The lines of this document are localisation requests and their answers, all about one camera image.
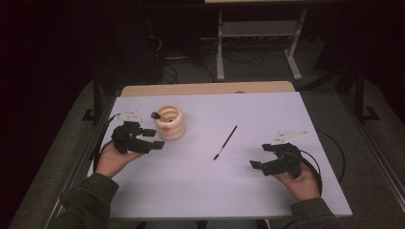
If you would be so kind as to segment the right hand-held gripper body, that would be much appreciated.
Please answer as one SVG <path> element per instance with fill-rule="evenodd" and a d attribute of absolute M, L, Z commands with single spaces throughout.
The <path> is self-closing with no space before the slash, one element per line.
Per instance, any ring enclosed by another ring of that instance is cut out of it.
<path fill-rule="evenodd" d="M 301 151 L 292 141 L 307 136 L 306 131 L 279 131 L 268 143 L 274 146 L 276 159 L 262 164 L 265 176 L 289 173 L 293 178 L 301 175 L 300 164 L 304 162 Z"/>

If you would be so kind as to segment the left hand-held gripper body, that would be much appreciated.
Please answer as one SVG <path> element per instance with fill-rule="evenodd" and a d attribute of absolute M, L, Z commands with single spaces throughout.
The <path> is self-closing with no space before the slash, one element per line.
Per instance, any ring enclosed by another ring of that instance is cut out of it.
<path fill-rule="evenodd" d="M 113 130 L 112 134 L 115 147 L 121 154 L 126 154 L 128 151 L 148 154 L 152 150 L 152 142 L 138 139 L 138 135 L 141 135 L 144 129 L 140 127 L 142 118 L 137 111 L 117 114 L 114 119 L 123 122 Z"/>

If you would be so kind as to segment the thick black brush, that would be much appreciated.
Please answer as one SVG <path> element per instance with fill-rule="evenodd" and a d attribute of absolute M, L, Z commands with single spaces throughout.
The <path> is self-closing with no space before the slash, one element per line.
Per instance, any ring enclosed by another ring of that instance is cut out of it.
<path fill-rule="evenodd" d="M 171 122 L 171 119 L 170 119 L 170 118 L 161 116 L 161 115 L 160 115 L 159 113 L 157 113 L 157 112 L 152 112 L 152 113 L 151 113 L 151 117 L 152 117 L 153 119 L 155 119 L 155 120 L 160 120 L 161 122 Z"/>

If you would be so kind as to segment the cream ribbed pen holder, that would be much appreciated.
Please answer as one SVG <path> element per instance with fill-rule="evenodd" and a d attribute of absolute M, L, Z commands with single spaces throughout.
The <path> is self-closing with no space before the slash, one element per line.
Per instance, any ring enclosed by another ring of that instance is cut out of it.
<path fill-rule="evenodd" d="M 155 119 L 158 136 L 165 141 L 175 141 L 186 132 L 182 110 L 175 105 L 168 105 L 157 110 L 160 118 Z"/>

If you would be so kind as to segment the black pen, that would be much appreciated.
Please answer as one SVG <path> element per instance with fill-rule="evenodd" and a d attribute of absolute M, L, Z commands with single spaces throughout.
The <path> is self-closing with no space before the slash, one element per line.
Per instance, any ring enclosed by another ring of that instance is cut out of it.
<path fill-rule="evenodd" d="M 235 127 L 232 129 L 231 133 L 228 135 L 228 137 L 226 138 L 224 144 L 222 145 L 222 147 L 220 148 L 219 152 L 213 157 L 213 160 L 216 160 L 222 153 L 222 151 L 224 150 L 225 146 L 227 145 L 228 141 L 230 140 L 231 137 L 233 137 L 235 131 L 238 129 L 238 125 L 235 125 Z"/>

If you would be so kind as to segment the person's left hand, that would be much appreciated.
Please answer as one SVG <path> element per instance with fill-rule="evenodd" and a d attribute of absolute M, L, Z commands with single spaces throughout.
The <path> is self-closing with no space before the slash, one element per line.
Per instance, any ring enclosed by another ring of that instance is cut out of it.
<path fill-rule="evenodd" d="M 141 153 L 121 154 L 116 149 L 115 144 L 109 142 L 104 146 L 100 153 L 100 158 L 96 166 L 96 173 L 107 178 L 112 178 L 122 171 L 127 164 L 141 156 Z"/>

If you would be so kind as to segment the person's right hand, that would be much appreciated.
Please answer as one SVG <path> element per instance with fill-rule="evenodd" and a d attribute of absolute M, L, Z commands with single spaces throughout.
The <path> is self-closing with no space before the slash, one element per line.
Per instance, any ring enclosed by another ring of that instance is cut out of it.
<path fill-rule="evenodd" d="M 279 174 L 274 177 L 279 180 L 298 201 L 320 198 L 317 180 L 305 164 L 300 164 L 301 175 L 293 178 L 288 174 Z"/>

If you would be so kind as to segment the black metal stand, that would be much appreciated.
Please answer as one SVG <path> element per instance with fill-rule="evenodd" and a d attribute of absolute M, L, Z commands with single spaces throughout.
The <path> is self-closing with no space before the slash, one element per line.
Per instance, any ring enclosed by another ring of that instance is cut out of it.
<path fill-rule="evenodd" d="M 96 125 L 101 117 L 101 87 L 98 72 L 93 75 L 93 108 L 87 109 L 83 121 L 92 121 Z"/>
<path fill-rule="evenodd" d="M 373 107 L 364 106 L 365 75 L 360 67 L 357 68 L 354 92 L 354 113 L 361 123 L 370 120 L 379 120 Z"/>

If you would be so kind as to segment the white board sheet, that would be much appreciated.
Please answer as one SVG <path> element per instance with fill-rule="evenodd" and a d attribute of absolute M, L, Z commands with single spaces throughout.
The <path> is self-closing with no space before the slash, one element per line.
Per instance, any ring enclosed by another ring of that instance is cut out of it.
<path fill-rule="evenodd" d="M 330 166 L 298 93 L 194 94 L 120 97 L 112 112 L 136 110 L 144 128 L 150 114 L 176 105 L 184 113 L 185 135 L 142 156 L 115 176 L 119 189 L 112 202 L 114 219 L 265 219 L 286 217 L 295 199 L 274 177 L 249 161 L 275 158 L 263 150 L 279 131 L 306 131 L 294 140 L 306 158 L 320 167 L 322 197 L 339 217 L 352 210 Z M 238 125 L 221 155 L 232 129 Z"/>

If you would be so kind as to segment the light wooden table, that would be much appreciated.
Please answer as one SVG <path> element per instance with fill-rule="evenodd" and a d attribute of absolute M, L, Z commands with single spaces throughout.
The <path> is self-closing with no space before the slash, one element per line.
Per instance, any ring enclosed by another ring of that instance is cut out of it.
<path fill-rule="evenodd" d="M 294 91 L 295 89 L 289 81 L 259 81 L 127 86 L 122 90 L 120 96 L 128 97 L 185 94 L 292 93 Z"/>

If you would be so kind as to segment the white metal stand frame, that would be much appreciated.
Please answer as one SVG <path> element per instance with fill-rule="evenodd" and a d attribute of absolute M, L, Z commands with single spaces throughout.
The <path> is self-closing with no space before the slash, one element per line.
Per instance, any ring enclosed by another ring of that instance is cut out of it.
<path fill-rule="evenodd" d="M 224 14 L 218 13 L 217 36 L 217 79 L 224 81 L 223 39 L 236 37 L 290 37 L 291 44 L 284 49 L 285 59 L 288 62 L 292 77 L 300 81 L 302 75 L 294 59 L 295 49 L 304 27 L 308 10 L 302 9 L 296 20 L 270 20 L 270 21 L 224 21 Z"/>

